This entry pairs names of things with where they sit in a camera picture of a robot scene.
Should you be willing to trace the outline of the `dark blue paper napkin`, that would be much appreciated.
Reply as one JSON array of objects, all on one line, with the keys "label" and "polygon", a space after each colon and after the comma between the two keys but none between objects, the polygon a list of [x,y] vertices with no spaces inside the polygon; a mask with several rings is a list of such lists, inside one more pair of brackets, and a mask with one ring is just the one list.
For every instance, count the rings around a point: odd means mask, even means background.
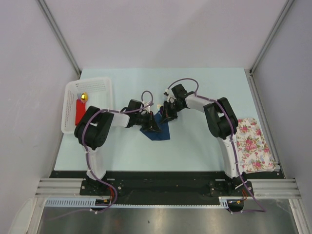
[{"label": "dark blue paper napkin", "polygon": [[170,130],[169,130],[169,123],[164,122],[160,123],[161,114],[160,112],[157,112],[154,115],[155,121],[160,128],[161,132],[153,132],[153,131],[144,131],[142,128],[140,128],[140,131],[150,140],[152,141],[164,141],[164,140],[170,140]]}]

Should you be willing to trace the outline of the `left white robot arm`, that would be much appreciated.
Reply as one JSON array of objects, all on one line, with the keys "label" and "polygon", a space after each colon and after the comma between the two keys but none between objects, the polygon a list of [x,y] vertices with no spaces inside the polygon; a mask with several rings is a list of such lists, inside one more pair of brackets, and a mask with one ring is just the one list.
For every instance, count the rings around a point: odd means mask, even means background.
[{"label": "left white robot arm", "polygon": [[108,183],[102,179],[106,169],[102,163],[97,163],[97,148],[103,146],[112,127],[130,128],[137,125],[145,132],[160,133],[161,129],[150,110],[153,104],[152,101],[144,103],[132,99],[120,111],[90,106],[77,124],[74,136],[85,148],[87,176],[93,179],[90,188],[97,195],[104,194],[108,189]]}]

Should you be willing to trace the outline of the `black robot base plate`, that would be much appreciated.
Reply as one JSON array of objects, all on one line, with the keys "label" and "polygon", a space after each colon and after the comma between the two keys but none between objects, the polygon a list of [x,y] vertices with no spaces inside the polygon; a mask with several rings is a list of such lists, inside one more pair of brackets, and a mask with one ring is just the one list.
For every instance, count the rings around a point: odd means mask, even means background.
[{"label": "black robot base plate", "polygon": [[52,171],[51,179],[78,181],[78,195],[96,198],[91,207],[101,211],[111,201],[116,206],[207,206],[220,197],[240,200],[255,194],[256,182],[283,179],[280,171],[243,174],[229,179],[223,172],[117,172],[109,171],[101,182],[85,171]]}]

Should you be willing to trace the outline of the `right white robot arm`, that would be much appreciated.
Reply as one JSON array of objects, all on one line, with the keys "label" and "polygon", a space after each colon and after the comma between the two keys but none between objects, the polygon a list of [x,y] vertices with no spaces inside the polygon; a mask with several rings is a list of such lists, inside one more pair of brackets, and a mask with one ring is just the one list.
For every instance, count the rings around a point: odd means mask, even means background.
[{"label": "right white robot arm", "polygon": [[184,109],[193,109],[205,114],[210,133],[218,139],[224,160],[224,172],[231,180],[226,181],[225,191],[229,195],[237,195],[242,191],[242,183],[236,179],[240,173],[238,153],[233,148],[236,140],[238,119],[227,98],[212,100],[187,92],[182,84],[172,88],[172,94],[165,90],[167,99],[160,108],[160,123],[177,119],[177,113]]}]

